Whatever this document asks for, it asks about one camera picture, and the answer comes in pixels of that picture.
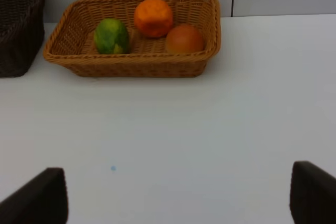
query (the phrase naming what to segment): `tan wicker basket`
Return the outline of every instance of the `tan wicker basket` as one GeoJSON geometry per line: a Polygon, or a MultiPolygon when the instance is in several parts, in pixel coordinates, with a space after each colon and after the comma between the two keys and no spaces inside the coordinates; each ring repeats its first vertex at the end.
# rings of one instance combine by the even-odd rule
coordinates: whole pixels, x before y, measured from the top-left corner
{"type": "Polygon", "coordinates": [[[165,38],[144,38],[134,26],[134,10],[143,0],[78,0],[64,12],[44,50],[47,61],[83,77],[195,77],[218,53],[221,21],[218,0],[165,0],[174,12],[174,25],[195,25],[205,49],[194,54],[169,54],[165,38]],[[131,38],[131,53],[100,55],[93,32],[104,18],[124,22],[131,38]]]}

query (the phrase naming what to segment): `green fruit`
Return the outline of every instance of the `green fruit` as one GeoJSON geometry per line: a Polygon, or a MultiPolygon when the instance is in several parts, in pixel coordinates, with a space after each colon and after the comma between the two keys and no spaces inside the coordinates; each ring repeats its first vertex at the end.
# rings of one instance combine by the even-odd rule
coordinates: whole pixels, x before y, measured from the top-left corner
{"type": "Polygon", "coordinates": [[[94,31],[94,43],[100,54],[127,54],[130,36],[123,22],[114,18],[103,19],[94,31]]]}

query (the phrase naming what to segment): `white table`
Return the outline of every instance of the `white table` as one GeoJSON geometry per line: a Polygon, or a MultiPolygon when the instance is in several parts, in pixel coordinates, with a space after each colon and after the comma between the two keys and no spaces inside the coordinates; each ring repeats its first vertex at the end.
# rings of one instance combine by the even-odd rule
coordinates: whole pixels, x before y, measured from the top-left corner
{"type": "Polygon", "coordinates": [[[292,223],[293,162],[336,175],[336,15],[222,31],[194,79],[81,78],[41,53],[0,79],[0,199],[59,166],[69,224],[292,223]]]}

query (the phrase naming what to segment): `basket rim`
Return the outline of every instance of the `basket rim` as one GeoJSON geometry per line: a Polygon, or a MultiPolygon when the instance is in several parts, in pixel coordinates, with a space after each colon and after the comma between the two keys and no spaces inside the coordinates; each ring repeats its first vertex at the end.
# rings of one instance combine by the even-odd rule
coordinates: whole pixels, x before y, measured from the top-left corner
{"type": "Polygon", "coordinates": [[[27,11],[22,16],[22,18],[18,19],[16,22],[13,22],[7,30],[5,30],[3,33],[0,33],[0,45],[15,39],[15,36],[19,34],[19,31],[25,28],[30,19],[30,16],[34,14],[34,10],[38,8],[42,1],[43,0],[34,0],[31,5],[27,6],[27,11]]]}
{"type": "Polygon", "coordinates": [[[106,64],[116,64],[116,63],[127,63],[127,64],[139,64],[139,63],[190,63],[199,62],[204,60],[209,60],[212,56],[216,55],[220,50],[221,45],[221,21],[220,21],[220,3],[219,0],[210,0],[212,2],[212,8],[215,12],[215,37],[216,41],[214,45],[208,50],[203,50],[195,52],[192,54],[171,54],[168,52],[162,53],[143,53],[143,54],[114,54],[114,55],[103,55],[103,54],[85,54],[85,55],[54,55],[50,53],[51,48],[60,36],[61,30],[64,27],[65,20],[67,20],[70,12],[73,8],[81,3],[87,2],[110,2],[110,1],[134,1],[134,0],[77,0],[70,4],[64,11],[61,20],[56,25],[54,31],[49,37],[45,49],[44,58],[52,63],[60,65],[92,65],[92,60],[96,60],[94,65],[106,65],[106,64]]]}

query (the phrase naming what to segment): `woven texture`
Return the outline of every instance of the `woven texture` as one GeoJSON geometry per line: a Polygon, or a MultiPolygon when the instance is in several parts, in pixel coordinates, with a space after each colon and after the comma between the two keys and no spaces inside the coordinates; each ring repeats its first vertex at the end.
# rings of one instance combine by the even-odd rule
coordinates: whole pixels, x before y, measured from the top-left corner
{"type": "Polygon", "coordinates": [[[165,38],[147,39],[134,25],[134,11],[144,0],[79,0],[64,12],[46,44],[44,57],[83,77],[195,77],[218,53],[221,43],[218,0],[165,0],[174,13],[174,25],[196,26],[205,49],[193,54],[169,54],[165,38]],[[93,33],[104,18],[124,22],[131,38],[131,53],[100,55],[93,33]]]}
{"type": "Polygon", "coordinates": [[[0,0],[0,77],[24,75],[44,37],[45,0],[0,0]]]}

